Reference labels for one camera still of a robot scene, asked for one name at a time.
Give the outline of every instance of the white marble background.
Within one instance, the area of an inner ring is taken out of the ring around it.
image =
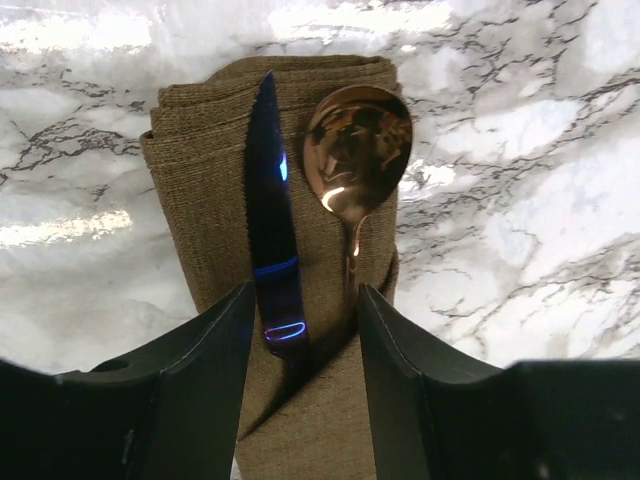
[[[397,306],[496,365],[640,357],[637,0],[3,0],[0,356],[90,369],[195,311],[137,137],[252,54],[383,54],[416,120]]]

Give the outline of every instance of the spoon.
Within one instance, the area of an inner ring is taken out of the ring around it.
[[[356,308],[360,228],[393,193],[409,162],[413,128],[404,102],[377,87],[356,85],[326,97],[304,142],[304,174],[324,208],[345,226],[345,313]]]

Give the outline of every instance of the napkin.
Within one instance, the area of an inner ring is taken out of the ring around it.
[[[319,370],[292,398],[284,362],[256,321],[238,432],[243,480],[367,479],[375,475],[359,338],[343,318],[341,222],[301,169],[306,128],[333,91],[366,84],[400,92],[382,57],[250,57],[200,84],[161,89],[140,141],[199,312],[252,278],[244,203],[244,143],[258,86],[273,71],[287,151],[293,221],[312,358]],[[358,282],[393,301],[397,194],[364,223]]]

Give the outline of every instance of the knife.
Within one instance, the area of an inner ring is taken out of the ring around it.
[[[251,112],[244,161],[249,247],[262,332],[269,350],[286,361],[295,382],[307,370],[309,336],[272,72],[262,80]]]

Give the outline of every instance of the folded napkin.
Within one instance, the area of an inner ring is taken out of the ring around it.
[[[311,193],[302,145],[316,105],[367,84],[399,92],[381,57],[251,57],[201,84],[159,92],[144,157],[199,312],[252,278],[243,193],[244,143],[258,86],[273,71],[313,361],[320,373],[283,403],[284,362],[256,322],[236,458],[243,480],[366,479],[375,474],[359,339],[342,316],[344,230]],[[397,195],[362,229],[358,282],[392,301],[397,277]]]

